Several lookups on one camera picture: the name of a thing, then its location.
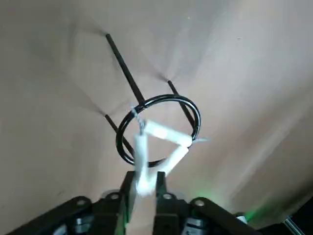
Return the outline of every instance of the cable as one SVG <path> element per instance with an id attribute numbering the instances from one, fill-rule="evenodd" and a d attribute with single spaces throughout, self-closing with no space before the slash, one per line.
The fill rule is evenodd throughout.
<path id="1" fill-rule="evenodd" d="M 144 103 L 141 103 L 139 105 L 137 105 L 134 109 L 136 111 L 137 114 L 141 113 L 142 111 L 144 111 L 145 109 L 158 104 L 158 103 L 162 103 L 162 102 L 168 102 L 168 101 L 174 101 L 174 102 L 179 102 L 179 103 L 183 103 L 186 106 L 188 106 L 194 116 L 194 125 L 192 126 L 193 131 L 191 134 L 192 140 L 194 141 L 200 131 L 200 126 L 201 126 L 201 116 L 200 116 L 200 112 L 198 110 L 198 108 L 196 107 L 196 105 L 189 100 L 186 97 L 183 97 L 179 94 L 162 94 L 162 95 L 158 95 L 155 97 L 152 97 L 150 99 L 145 100 Z M 123 146 L 123 137 L 124 137 L 124 132 L 127 128 L 127 126 L 129 125 L 129 123 L 133 120 L 134 118 L 134 112 L 130 111 L 122 120 L 121 124 L 118 127 L 117 133 L 116 133 L 116 138 L 115 138 L 115 144 L 116 144 L 116 148 L 117 151 L 119 153 L 119 155 L 121 156 L 121 158 L 126 161 L 127 163 L 134 165 L 134 158 L 132 156 L 129 156 L 125 150 L 124 150 L 124 146 Z M 157 160 L 154 162 L 149 162 L 149 167 L 155 167 L 157 165 L 159 165 L 162 161 L 164 161 L 165 159 L 161 159 L 161 160 Z"/>

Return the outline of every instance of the white plastic tube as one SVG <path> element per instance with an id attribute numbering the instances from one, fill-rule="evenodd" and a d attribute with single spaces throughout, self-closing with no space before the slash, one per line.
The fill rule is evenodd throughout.
<path id="1" fill-rule="evenodd" d="M 157 138 L 174 142 L 178 145 L 189 147 L 192 144 L 191 136 L 175 131 L 169 127 L 162 126 L 153 121 L 145 122 L 144 132 Z"/>
<path id="2" fill-rule="evenodd" d="M 136 134 L 134 136 L 134 155 L 136 172 L 136 190 L 141 196 L 151 193 L 148 177 L 148 136 Z"/>

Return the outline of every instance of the black rod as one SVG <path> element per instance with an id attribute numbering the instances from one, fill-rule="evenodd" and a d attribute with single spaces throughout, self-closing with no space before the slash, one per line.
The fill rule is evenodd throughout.
<path id="1" fill-rule="evenodd" d="M 128 83 L 129 83 L 129 85 L 130 85 L 130 87 L 131 87 L 131 89 L 132 89 L 132 91 L 133 91 L 133 93 L 134 93 L 138 103 L 139 104 L 144 103 L 145 99 L 142 96 L 142 94 L 141 94 L 137 84 L 135 83 L 134 78 L 133 78 L 131 72 L 129 71 L 127 65 L 125 64 L 125 61 L 123 60 L 123 57 L 119 53 L 119 51 L 118 51 L 118 49 L 117 49 L 117 47 L 116 47 L 116 45 L 115 45 L 111 35 L 110 34 L 106 34 L 106 38 L 108 40 L 108 43 L 110 44 L 110 47 L 111 47 L 111 49 L 112 49 L 112 51 L 113 51 L 113 53 L 114 53 L 114 55 L 115 55 L 119 65 L 120 65 L 120 67 L 121 67 L 121 69 L 122 69 L 122 71 L 123 71 L 123 73 L 124 73 Z"/>
<path id="2" fill-rule="evenodd" d="M 173 83 L 172 83 L 170 80 L 168 80 L 167 83 L 168 83 L 168 85 L 170 86 L 172 92 L 173 92 L 174 94 L 178 94 L 178 92 L 177 92 L 176 88 L 174 87 Z M 181 108 L 182 108 L 184 114 L 186 115 L 186 117 L 187 117 L 187 119 L 188 119 L 190 125 L 193 127 L 194 124 L 195 124 L 195 121 L 194 121 L 194 119 L 192 118 L 192 116 L 191 116 L 191 114 L 190 114 L 188 108 L 187 108 L 183 103 L 181 103 L 181 102 L 179 103 L 179 105 L 181 106 Z"/>
<path id="3" fill-rule="evenodd" d="M 115 123 L 113 122 L 113 120 L 110 118 L 109 115 L 105 115 L 104 116 L 106 118 L 106 120 L 108 121 L 108 123 L 111 125 L 111 127 L 113 128 L 113 130 L 117 133 L 117 126 L 115 125 Z M 125 137 L 123 137 L 123 144 L 125 145 L 125 147 L 127 148 L 127 150 L 129 151 L 129 153 L 133 156 L 134 155 L 134 149 L 131 147 L 131 145 L 129 144 L 129 142 L 127 141 L 127 139 L 125 139 Z"/>

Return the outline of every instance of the screw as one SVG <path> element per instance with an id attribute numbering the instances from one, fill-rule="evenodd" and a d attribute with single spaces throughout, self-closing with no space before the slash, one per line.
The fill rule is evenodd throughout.
<path id="1" fill-rule="evenodd" d="M 85 203 L 86 203 L 86 202 L 85 202 L 84 200 L 79 200 L 79 201 L 77 202 L 77 205 L 78 205 L 78 206 L 83 206 Z"/>
<path id="2" fill-rule="evenodd" d="M 201 201 L 201 200 L 195 201 L 195 204 L 196 204 L 198 207 L 203 207 L 203 206 L 204 206 L 204 202 Z"/>
<path id="3" fill-rule="evenodd" d="M 111 195 L 111 199 L 115 200 L 115 199 L 117 199 L 117 198 L 119 198 L 118 194 L 113 194 L 113 195 Z"/>
<path id="4" fill-rule="evenodd" d="M 170 194 L 166 193 L 166 194 L 163 195 L 163 198 L 164 199 L 171 199 L 172 196 Z"/>

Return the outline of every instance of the beige fabric backdrop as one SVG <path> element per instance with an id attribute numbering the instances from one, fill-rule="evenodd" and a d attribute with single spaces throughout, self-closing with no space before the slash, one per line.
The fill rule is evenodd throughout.
<path id="1" fill-rule="evenodd" d="M 310 0 L 10 0 L 0 3 L 0 232 L 76 195 L 119 188 L 131 166 L 114 132 L 135 99 L 101 31 L 145 97 L 169 93 L 202 114 L 201 137 L 168 178 L 251 222 L 278 221 L 311 193 Z M 190 132 L 180 107 L 144 117 Z M 131 139 L 136 124 L 126 133 Z M 152 158 L 172 145 L 151 139 Z M 149 234 L 153 198 L 130 233 Z"/>

